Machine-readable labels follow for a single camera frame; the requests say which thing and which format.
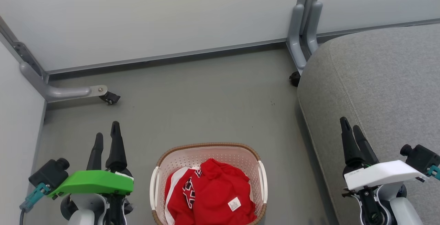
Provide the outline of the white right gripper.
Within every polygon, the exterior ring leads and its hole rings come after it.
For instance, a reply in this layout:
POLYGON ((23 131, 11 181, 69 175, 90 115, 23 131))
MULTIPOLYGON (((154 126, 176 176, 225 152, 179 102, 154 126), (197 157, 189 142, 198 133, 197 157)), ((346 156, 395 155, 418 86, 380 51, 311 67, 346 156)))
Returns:
POLYGON ((401 160, 379 163, 371 145, 358 125, 352 127, 346 117, 340 118, 344 159, 347 167, 361 167, 363 160, 371 167, 354 170, 344 175, 348 190, 404 182, 428 177, 401 160))

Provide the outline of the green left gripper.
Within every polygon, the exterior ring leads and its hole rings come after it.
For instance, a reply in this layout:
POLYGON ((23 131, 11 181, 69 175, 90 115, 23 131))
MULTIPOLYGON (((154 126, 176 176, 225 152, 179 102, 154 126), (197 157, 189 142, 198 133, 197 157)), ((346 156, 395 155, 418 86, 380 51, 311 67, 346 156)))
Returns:
POLYGON ((63 196, 67 194, 117 194, 127 195, 134 190, 134 179, 118 173, 128 174, 127 158, 121 134, 120 123, 114 121, 111 126, 112 139, 109 157, 105 167, 110 171, 101 170, 103 152, 103 135, 97 133, 91 150, 86 171, 77 171, 68 176, 57 189, 47 196, 63 196))

